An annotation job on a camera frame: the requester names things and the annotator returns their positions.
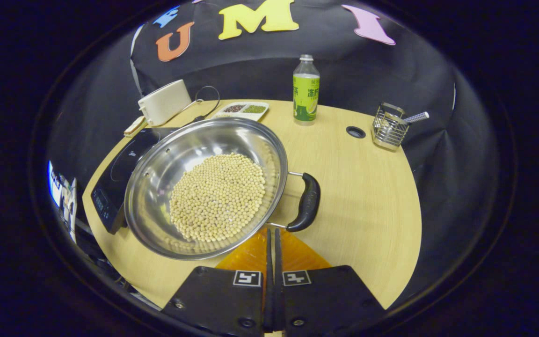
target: black induction cooker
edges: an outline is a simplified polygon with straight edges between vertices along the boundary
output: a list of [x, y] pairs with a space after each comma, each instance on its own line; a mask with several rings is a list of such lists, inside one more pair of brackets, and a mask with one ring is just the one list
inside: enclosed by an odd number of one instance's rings
[[113, 158], [95, 184], [90, 197], [107, 232], [126, 226], [124, 192], [137, 162], [164, 137], [178, 128], [146, 128], [137, 133]]

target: metal utensil holder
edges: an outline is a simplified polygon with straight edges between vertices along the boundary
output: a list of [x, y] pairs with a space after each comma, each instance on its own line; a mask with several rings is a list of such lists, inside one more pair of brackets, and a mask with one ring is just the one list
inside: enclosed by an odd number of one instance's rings
[[409, 123], [403, 120], [404, 115], [403, 109], [388, 103], [380, 103], [374, 127], [371, 128], [374, 143], [379, 147], [396, 151], [409, 130]]

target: wok handle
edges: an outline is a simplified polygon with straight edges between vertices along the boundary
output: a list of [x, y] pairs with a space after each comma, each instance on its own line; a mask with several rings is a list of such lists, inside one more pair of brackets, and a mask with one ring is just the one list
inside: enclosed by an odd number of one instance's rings
[[304, 230], [312, 224], [317, 215], [317, 210], [319, 209], [319, 199], [321, 195], [321, 189], [319, 188], [319, 182], [317, 179], [309, 175], [308, 173], [295, 173], [289, 172], [291, 175], [300, 176], [305, 181], [305, 191], [301, 196], [301, 201], [299, 202], [299, 213], [297, 218], [293, 220], [290, 224], [286, 225], [286, 230], [288, 232], [298, 232], [299, 230]]

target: round table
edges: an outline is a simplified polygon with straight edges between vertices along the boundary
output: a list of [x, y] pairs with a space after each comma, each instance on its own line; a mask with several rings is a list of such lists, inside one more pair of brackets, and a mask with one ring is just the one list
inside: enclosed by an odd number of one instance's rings
[[[238, 101], [222, 100], [219, 107]], [[259, 122], [284, 144], [289, 170], [310, 173], [320, 183], [315, 221], [294, 234], [332, 266], [353, 267], [382, 307], [388, 308], [411, 278], [421, 245], [419, 197], [402, 147], [392, 152], [374, 145], [370, 115], [319, 105], [316, 123], [299, 126], [293, 122], [292, 102], [246, 101], [269, 104]], [[194, 104], [163, 127], [183, 126], [215, 104]], [[361, 128], [366, 136], [351, 136], [347, 126]], [[114, 235], [105, 230], [90, 194], [105, 167], [129, 141], [125, 137], [118, 142], [99, 165], [83, 194], [84, 210], [109, 262], [141, 294], [164, 307], [193, 268], [215, 267], [226, 254], [207, 260], [172, 260], [144, 247], [128, 228]], [[303, 189], [302, 179], [289, 177], [269, 220], [278, 224], [293, 220]]]

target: plastic bottle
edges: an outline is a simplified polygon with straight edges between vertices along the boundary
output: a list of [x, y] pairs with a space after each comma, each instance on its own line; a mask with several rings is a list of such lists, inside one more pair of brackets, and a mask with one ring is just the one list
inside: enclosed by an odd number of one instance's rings
[[319, 71], [311, 55], [301, 55], [301, 63], [292, 75], [295, 123], [313, 125], [319, 97]]

